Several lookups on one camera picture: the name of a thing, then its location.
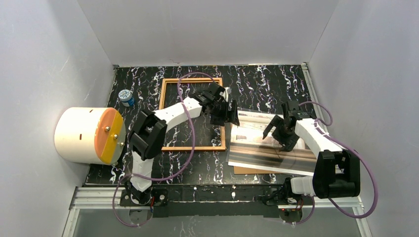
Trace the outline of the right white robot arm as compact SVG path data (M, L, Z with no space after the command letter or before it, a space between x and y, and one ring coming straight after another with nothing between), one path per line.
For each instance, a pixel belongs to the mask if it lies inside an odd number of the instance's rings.
M360 161L354 152L327 138L314 117L301 109L297 101L281 105L283 115L274 116L263 132L279 142L281 151L290 152L302 139L316 157L312 176L287 178L283 184L285 198L356 197L361 191Z

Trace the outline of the printed photo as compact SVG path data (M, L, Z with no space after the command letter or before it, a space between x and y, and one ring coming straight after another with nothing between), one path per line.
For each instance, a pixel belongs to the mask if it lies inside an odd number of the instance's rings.
M261 170L291 170L292 175L312 176L316 158L306 143L299 139L291 152L280 151L281 145L272 137L272 128L263 139L263 131L274 114L238 110L240 125L231 126L228 164Z

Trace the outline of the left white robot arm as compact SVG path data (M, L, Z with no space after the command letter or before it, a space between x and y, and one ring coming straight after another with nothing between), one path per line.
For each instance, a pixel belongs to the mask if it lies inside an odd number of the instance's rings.
M203 113L210 115L212 125L239 125L238 101L231 97L228 87L213 82L205 90L191 94L180 102L162 110L143 110L128 136L132 148L133 168L127 188L140 196L152 186L154 158L161 154L165 136L174 127L188 122L192 135L192 150L196 147L193 119Z

